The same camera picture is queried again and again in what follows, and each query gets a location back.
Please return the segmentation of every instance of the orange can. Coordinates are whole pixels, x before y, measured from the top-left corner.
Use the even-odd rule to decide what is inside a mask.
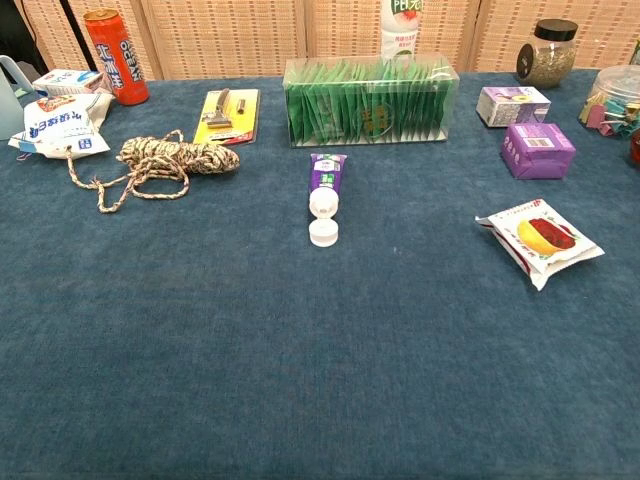
[[[93,10],[84,14],[84,22],[118,102],[137,105],[146,101],[149,89],[118,11],[113,8]]]

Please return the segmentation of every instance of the purple box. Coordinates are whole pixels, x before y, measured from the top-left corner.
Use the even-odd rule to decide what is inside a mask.
[[[576,149],[555,123],[510,125],[502,143],[502,158],[514,177],[562,178]]]

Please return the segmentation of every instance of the rope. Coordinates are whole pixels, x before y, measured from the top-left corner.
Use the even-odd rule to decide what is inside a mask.
[[[177,142],[168,141],[173,135]],[[136,137],[127,140],[116,159],[126,163],[131,171],[110,182],[101,182],[94,177],[91,183],[84,183],[78,178],[71,147],[67,147],[67,167],[73,183],[86,190],[98,190],[98,209],[102,213],[114,213],[125,202],[129,194],[150,200],[175,200],[183,197],[189,191],[189,177],[187,173],[224,173],[238,168],[238,155],[221,145],[194,145],[183,142],[184,136],[180,130],[174,130],[162,140],[155,137]],[[150,178],[175,180],[182,182],[182,189],[176,193],[144,193],[138,187]],[[118,183],[127,181],[120,199],[110,207],[105,204],[105,191]]]

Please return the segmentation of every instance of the yellow card packaging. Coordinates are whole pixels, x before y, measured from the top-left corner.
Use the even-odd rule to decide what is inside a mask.
[[[254,142],[259,105],[260,90],[257,89],[208,92],[193,143],[235,145]]]
[[[538,290],[554,273],[604,254],[542,199],[476,222],[493,233]]]

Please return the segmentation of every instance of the beige wicker backdrop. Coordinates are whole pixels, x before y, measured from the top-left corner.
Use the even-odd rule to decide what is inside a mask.
[[[49,68],[87,63],[58,0],[15,0]],[[281,75],[288,58],[375,55],[380,0],[69,0],[83,14],[119,10],[145,77]],[[640,0],[425,0],[416,50],[446,55],[458,71],[513,71],[541,18],[580,25],[577,67],[628,63],[640,37]]]
[[[640,0],[484,0],[470,69],[515,71],[520,47],[541,18],[564,18],[580,26],[577,67],[629,63],[640,37]]]
[[[87,69],[87,61],[58,0],[24,0],[24,10],[20,0],[15,0],[15,4],[25,23],[33,26],[35,31],[31,34],[35,35],[47,67]]]
[[[302,0],[142,0],[165,79],[280,75],[304,57]]]

